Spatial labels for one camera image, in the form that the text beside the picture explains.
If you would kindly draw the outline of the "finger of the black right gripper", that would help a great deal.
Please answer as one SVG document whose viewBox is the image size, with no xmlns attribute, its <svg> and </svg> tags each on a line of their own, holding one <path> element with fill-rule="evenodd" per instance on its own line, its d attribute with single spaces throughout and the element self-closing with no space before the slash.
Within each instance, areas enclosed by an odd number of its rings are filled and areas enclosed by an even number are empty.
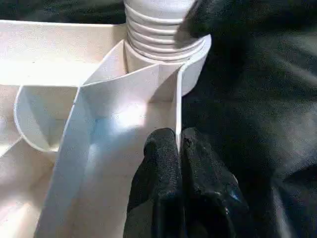
<svg viewBox="0 0 317 238">
<path fill-rule="evenodd" d="M 174 39 L 189 42 L 206 35 L 232 32 L 239 15 L 238 0 L 196 0 L 179 25 Z"/>
</svg>

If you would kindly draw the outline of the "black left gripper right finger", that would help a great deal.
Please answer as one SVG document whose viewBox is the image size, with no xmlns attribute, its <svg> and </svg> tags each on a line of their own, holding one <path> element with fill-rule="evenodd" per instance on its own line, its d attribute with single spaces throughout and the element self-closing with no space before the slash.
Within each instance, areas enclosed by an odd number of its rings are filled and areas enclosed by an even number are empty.
<svg viewBox="0 0 317 238">
<path fill-rule="evenodd" d="M 237 179 L 195 128 L 182 132 L 180 158 L 190 238 L 248 238 L 249 206 Z"/>
</svg>

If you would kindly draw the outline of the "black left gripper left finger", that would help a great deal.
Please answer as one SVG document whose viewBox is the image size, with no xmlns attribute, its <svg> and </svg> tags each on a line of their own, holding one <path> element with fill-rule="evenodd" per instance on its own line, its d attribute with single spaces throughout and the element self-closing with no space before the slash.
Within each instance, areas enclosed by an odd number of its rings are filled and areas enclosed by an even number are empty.
<svg viewBox="0 0 317 238">
<path fill-rule="evenodd" d="M 123 236 L 125 238 L 184 237 L 181 168 L 175 134 L 153 131 L 144 158 L 133 176 Z"/>
</svg>

